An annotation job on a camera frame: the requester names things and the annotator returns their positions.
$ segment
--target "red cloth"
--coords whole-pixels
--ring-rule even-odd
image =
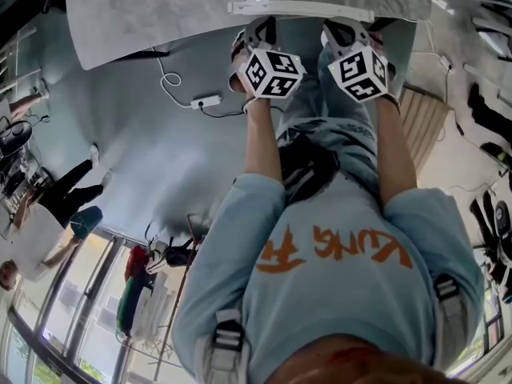
[[[128,257],[128,262],[125,268],[125,282],[132,276],[135,276],[141,269],[146,268],[146,265],[150,257],[147,254],[147,250],[139,245],[136,245]]]

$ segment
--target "table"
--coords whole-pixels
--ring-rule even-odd
[[[245,0],[66,0],[71,36],[82,67],[100,66],[165,42],[253,18],[227,13]],[[295,0],[373,10],[376,16],[427,19],[430,0]]]

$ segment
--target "gray floor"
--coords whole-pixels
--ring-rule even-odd
[[[61,176],[87,158],[89,144],[96,142],[102,163],[80,185],[94,184],[106,170],[114,170],[110,187],[95,202],[104,211],[105,227],[141,239],[151,220],[154,231],[167,228],[174,235],[186,232],[187,214],[196,214],[195,221],[208,226],[242,170],[245,117],[213,119],[198,110],[180,109],[162,91],[155,60],[84,71],[65,15],[40,16],[34,24],[38,32],[22,47],[20,58],[27,69],[40,64],[50,88],[48,103],[33,108],[35,114],[51,117],[50,123],[34,128],[33,149],[42,164]],[[316,58],[322,48],[321,28],[322,20],[316,18],[282,22],[286,49],[304,59]],[[414,30],[415,25],[404,22],[385,35],[393,42],[395,61],[402,64],[402,78],[408,63],[402,53],[410,51]],[[240,110],[243,97],[226,85],[237,33],[238,28],[220,30],[159,47],[172,53],[163,60],[166,71],[182,76],[182,85],[170,88],[178,100],[220,94],[222,104],[206,112]]]

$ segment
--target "light blue t-shirt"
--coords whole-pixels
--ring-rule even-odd
[[[191,374],[196,341],[214,332],[218,310],[240,300],[255,384],[330,334],[431,364],[432,280],[440,274],[454,277],[480,313],[482,273],[455,201],[442,191],[408,190],[381,211],[340,173],[313,198],[285,208],[284,196],[275,180],[243,174],[219,209],[172,330]]]

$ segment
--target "white shirt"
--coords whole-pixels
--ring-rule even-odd
[[[48,271],[42,262],[57,245],[64,229],[48,209],[38,203],[27,212],[22,228],[13,228],[8,241],[10,258],[22,277],[36,282]]]

